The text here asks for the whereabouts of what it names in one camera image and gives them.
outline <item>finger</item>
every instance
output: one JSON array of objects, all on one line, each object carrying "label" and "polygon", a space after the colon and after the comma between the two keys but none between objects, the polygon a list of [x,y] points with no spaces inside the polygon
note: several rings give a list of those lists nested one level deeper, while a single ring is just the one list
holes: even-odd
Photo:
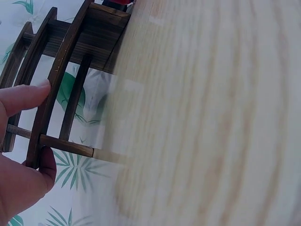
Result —
[{"label": "finger", "polygon": [[39,172],[47,185],[46,193],[49,192],[55,185],[56,163],[53,151],[49,147],[43,147],[41,150]]},{"label": "finger", "polygon": [[49,80],[45,80],[38,86],[20,85],[0,89],[0,102],[6,110],[7,117],[10,117],[21,110],[27,110],[41,105],[49,92]]}]

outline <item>wooden stand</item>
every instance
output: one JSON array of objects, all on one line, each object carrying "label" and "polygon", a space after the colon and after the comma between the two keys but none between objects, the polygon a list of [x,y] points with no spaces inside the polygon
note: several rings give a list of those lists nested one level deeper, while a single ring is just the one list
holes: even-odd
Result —
[{"label": "wooden stand", "polygon": [[[87,157],[94,157],[94,152],[98,152],[98,159],[122,163],[125,156],[75,144],[68,139],[88,69],[91,67],[112,73],[130,14],[96,4],[93,0],[85,0],[72,24],[56,20],[56,15],[57,8],[53,7],[36,34],[33,34],[30,22],[24,25],[3,69],[0,89],[21,84],[30,85],[41,55],[55,57],[48,76],[51,91],[44,103],[38,107],[32,131],[18,127],[21,113],[10,117],[0,151],[11,152],[16,135],[20,135],[30,139],[26,166],[34,169],[39,165],[39,150],[44,145]],[[68,62],[80,64],[80,68],[66,108],[60,136],[49,137],[46,134],[51,113]]]}]

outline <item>dark brown wood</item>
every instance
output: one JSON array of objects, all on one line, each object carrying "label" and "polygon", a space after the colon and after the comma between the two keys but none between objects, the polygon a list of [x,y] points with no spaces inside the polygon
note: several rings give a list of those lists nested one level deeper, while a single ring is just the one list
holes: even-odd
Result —
[{"label": "dark brown wood", "polygon": [[[14,135],[19,135],[25,138],[30,139],[31,137],[31,132],[29,130],[19,128],[17,126],[9,124],[7,127],[7,132],[12,133]],[[97,149],[85,145],[80,145],[76,144],[73,142],[69,142],[66,140],[58,139],[55,137],[47,136],[44,134],[41,134],[39,138],[39,145],[40,146],[47,146],[55,149],[59,149],[65,152],[73,153],[73,154],[79,154],[85,157],[94,157],[94,153],[98,153],[98,158],[99,160],[102,161],[108,161],[108,162],[113,162],[113,163],[123,163],[123,162],[128,162],[130,158],[127,156],[114,153],[114,152],[108,152],[102,149]]]},{"label": "dark brown wood", "polygon": [[48,125],[55,103],[55,99],[60,88],[64,72],[70,60],[72,51],[79,39],[82,30],[82,24],[87,13],[89,5],[94,0],[85,0],[72,24],[70,25],[62,44],[58,50],[53,66],[50,70],[48,80],[51,84],[51,91],[48,98],[38,107],[35,120],[32,127],[32,134],[29,141],[26,166],[36,169],[39,165],[39,150],[38,143],[40,134],[46,134]]},{"label": "dark brown wood", "polygon": [[31,22],[26,22],[8,56],[0,77],[0,89],[11,87],[14,83],[17,71],[26,52],[26,46],[22,39],[24,33],[33,34]]},{"label": "dark brown wood", "polygon": [[[7,62],[0,77],[0,89],[11,87],[14,83],[16,73],[26,52],[26,47],[22,40],[22,36],[25,32],[33,33],[31,22],[27,22],[24,25],[15,41],[10,55],[8,56]],[[0,152],[11,152],[14,148],[14,142],[15,136],[11,134],[5,134],[4,141],[0,147]]]},{"label": "dark brown wood", "polygon": [[62,140],[69,140],[77,104],[79,102],[79,97],[84,86],[84,82],[91,64],[91,60],[92,60],[91,56],[89,55],[84,56],[80,64],[79,71],[76,75],[75,82],[72,87],[72,91],[66,107],[62,128],[59,136],[59,138]]},{"label": "dark brown wood", "polygon": [[[57,21],[56,14],[57,9],[52,8],[36,34],[32,32],[31,23],[26,23],[8,57],[0,77],[0,88],[13,85],[26,50],[15,86],[31,83],[42,54],[55,57],[55,60],[48,76],[51,91],[38,107],[32,131],[17,127],[20,114],[10,117],[1,149],[11,151],[16,134],[29,138],[26,165],[34,169],[39,166],[39,150],[44,145],[103,161],[128,161],[126,156],[78,145],[68,139],[88,69],[113,72],[130,14],[95,4],[94,0],[84,1],[72,24]],[[65,111],[60,137],[50,137],[46,133],[68,62],[81,65]]]},{"label": "dark brown wood", "polygon": [[[56,19],[57,8],[52,7],[41,24],[37,34],[35,35],[31,45],[28,48],[27,54],[21,65],[19,73],[16,77],[14,86],[21,84],[30,85],[33,74],[38,66],[39,60],[43,54],[44,48],[48,41],[47,23],[51,19]],[[20,121],[21,113],[18,113],[8,119],[8,123],[17,126]],[[6,133],[2,150],[11,152],[14,148],[16,136],[11,133]]]},{"label": "dark brown wood", "polygon": [[[121,12],[125,22],[127,23],[130,17],[130,14]],[[100,10],[95,12],[97,17],[87,14],[83,22],[83,30],[79,36],[79,40],[74,48],[74,51],[71,55],[70,62],[80,64],[83,56],[85,54],[91,54],[93,56],[91,62],[91,68],[97,70],[103,70],[104,65],[107,62],[107,59],[112,52],[116,42],[118,41],[120,34],[123,32],[126,23],[123,26],[114,25],[114,23],[106,21],[104,15],[110,15],[112,17],[117,17],[117,20],[120,19],[120,16],[115,14],[110,14],[105,10]],[[67,30],[70,27],[70,23],[52,20],[48,23],[48,35],[49,42],[47,43],[44,49],[44,55],[55,57],[60,45],[66,35]],[[29,46],[34,38],[34,34],[24,34],[23,40],[26,46]]]},{"label": "dark brown wood", "polygon": [[92,3],[89,7],[87,17],[94,21],[104,21],[105,23],[123,28],[127,24],[130,15],[114,8]]}]

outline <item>wood grain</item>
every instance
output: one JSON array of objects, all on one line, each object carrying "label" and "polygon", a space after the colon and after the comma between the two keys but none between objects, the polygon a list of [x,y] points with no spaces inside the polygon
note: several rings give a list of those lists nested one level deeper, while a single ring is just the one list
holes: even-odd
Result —
[{"label": "wood grain", "polygon": [[[129,13],[120,12],[106,6],[91,4],[83,21],[82,32],[71,54],[70,62],[80,64],[85,54],[93,56],[91,68],[103,70],[120,34],[130,18]],[[50,20],[48,23],[48,42],[43,54],[55,57],[70,27],[70,23]],[[25,33],[23,41],[29,47],[35,34]],[[114,61],[109,67],[114,68]]]},{"label": "wood grain", "polygon": [[[299,4],[137,1],[103,139],[134,159],[115,186],[120,215],[148,226],[301,224]],[[129,83],[139,88],[130,98]]]},{"label": "wood grain", "polygon": [[40,149],[38,140],[40,134],[47,133],[51,113],[63,79],[63,75],[65,73],[73,49],[75,48],[76,42],[79,39],[80,33],[82,31],[83,21],[87,14],[87,9],[89,8],[89,5],[92,1],[94,0],[85,0],[80,7],[55,57],[54,63],[48,76],[48,80],[51,84],[51,91],[47,99],[42,103],[41,106],[38,107],[32,127],[32,134],[29,141],[26,157],[26,166],[28,167],[38,167]]}]

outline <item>wooden rod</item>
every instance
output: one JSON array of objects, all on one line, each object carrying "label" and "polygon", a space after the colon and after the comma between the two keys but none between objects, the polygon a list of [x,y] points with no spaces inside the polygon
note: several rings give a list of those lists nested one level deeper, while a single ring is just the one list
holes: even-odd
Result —
[{"label": "wooden rod", "polygon": [[72,123],[74,119],[74,115],[77,109],[77,105],[79,102],[79,97],[81,95],[81,91],[84,86],[84,82],[90,67],[92,61],[92,57],[89,55],[85,55],[80,67],[79,71],[76,75],[75,82],[68,100],[68,104],[66,107],[63,123],[62,123],[62,128],[60,132],[59,138],[62,140],[69,140],[71,128],[72,128]]},{"label": "wooden rod", "polygon": [[38,107],[33,127],[32,134],[29,140],[28,152],[26,157],[26,166],[36,169],[39,159],[39,137],[40,134],[46,134],[55,104],[55,99],[59,91],[62,79],[67,68],[67,64],[71,58],[76,42],[79,39],[82,30],[82,24],[87,13],[87,9],[93,0],[85,0],[76,14],[72,24],[70,25],[58,53],[53,62],[48,79],[51,84],[51,90],[47,99]]},{"label": "wooden rod", "polygon": [[[8,124],[7,132],[14,135],[19,135],[27,139],[30,139],[31,137],[31,132],[29,130],[11,124]],[[59,149],[65,152],[78,154],[85,157],[95,158],[102,161],[113,162],[113,163],[124,164],[125,162],[128,162],[130,160],[130,158],[118,153],[76,144],[66,140],[61,140],[55,137],[47,136],[44,134],[40,135],[39,145]]]}]

